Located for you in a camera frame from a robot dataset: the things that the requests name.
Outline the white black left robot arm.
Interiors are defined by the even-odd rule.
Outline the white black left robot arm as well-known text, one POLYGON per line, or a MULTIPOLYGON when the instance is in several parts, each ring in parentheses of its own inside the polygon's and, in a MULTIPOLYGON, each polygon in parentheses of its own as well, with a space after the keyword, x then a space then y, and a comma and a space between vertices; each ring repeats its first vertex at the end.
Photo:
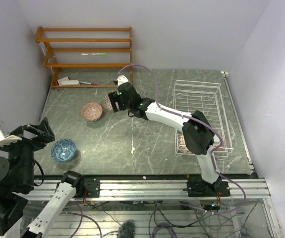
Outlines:
POLYGON ((28 203, 25 195, 37 187, 34 166, 39 163, 34 153, 55 139, 49 121, 19 126, 8 132, 0 121, 0 238, 45 238, 66 204, 85 191, 84 176, 73 171, 63 174, 54 195, 25 229, 20 228, 23 211, 28 203))

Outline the white bowl red diamond outside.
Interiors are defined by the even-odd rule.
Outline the white bowl red diamond outside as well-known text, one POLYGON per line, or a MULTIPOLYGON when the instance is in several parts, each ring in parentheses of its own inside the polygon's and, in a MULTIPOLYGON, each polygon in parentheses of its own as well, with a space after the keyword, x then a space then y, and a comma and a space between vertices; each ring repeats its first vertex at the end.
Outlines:
POLYGON ((192 152, 186 147, 183 135, 180 135, 177 138, 177 152, 181 154, 192 154, 192 152))

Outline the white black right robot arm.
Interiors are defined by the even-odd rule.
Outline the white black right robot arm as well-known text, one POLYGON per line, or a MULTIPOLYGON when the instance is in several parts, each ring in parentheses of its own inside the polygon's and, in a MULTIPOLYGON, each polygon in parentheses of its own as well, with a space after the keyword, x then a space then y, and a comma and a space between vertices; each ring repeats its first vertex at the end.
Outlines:
POLYGON ((118 86, 108 99, 115 113, 128 110, 130 117, 160 122, 181 132, 185 146, 200 165, 203 192, 213 196, 220 190, 222 178, 213 152, 222 146, 223 140, 201 111, 184 113, 154 99, 142 98, 130 83, 118 86))

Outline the brown flower grid bowl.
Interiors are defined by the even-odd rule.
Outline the brown flower grid bowl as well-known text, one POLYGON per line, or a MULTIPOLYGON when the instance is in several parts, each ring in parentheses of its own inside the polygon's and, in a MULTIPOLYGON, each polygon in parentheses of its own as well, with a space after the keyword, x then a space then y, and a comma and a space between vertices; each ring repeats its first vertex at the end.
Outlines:
POLYGON ((112 103, 111 103, 110 98, 109 98, 108 95, 105 95, 105 96, 102 98, 101 105, 102 105, 103 108, 105 108, 105 109, 108 110, 108 111, 111 111, 111 112, 114 111, 114 110, 113 110, 113 105, 112 105, 112 103))

